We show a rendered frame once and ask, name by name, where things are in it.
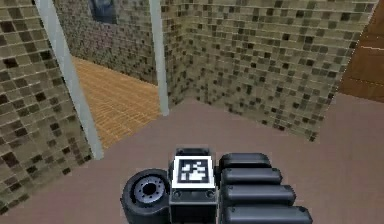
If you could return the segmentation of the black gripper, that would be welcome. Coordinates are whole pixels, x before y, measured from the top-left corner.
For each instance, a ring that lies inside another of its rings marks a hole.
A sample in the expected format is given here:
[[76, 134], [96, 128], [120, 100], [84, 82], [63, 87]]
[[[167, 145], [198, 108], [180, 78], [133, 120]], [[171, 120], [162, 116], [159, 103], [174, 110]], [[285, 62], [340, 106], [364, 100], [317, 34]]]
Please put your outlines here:
[[169, 181], [162, 169], [145, 169], [125, 184], [120, 202], [129, 224], [170, 224]]

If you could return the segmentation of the brown wooden room door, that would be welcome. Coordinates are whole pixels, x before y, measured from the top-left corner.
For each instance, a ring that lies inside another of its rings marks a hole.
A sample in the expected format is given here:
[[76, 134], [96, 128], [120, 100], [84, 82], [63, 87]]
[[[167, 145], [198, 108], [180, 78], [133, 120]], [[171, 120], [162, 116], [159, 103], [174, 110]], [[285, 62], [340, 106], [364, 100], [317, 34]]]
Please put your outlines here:
[[361, 34], [338, 92], [384, 103], [384, 0]]

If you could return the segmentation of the dark framed wall picture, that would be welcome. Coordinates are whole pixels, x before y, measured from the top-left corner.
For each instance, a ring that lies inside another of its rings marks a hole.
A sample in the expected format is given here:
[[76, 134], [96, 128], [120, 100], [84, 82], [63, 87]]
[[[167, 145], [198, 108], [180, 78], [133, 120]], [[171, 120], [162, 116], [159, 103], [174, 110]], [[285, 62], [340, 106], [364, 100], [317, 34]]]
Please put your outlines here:
[[116, 24], [114, 0], [88, 0], [92, 18], [101, 23]]

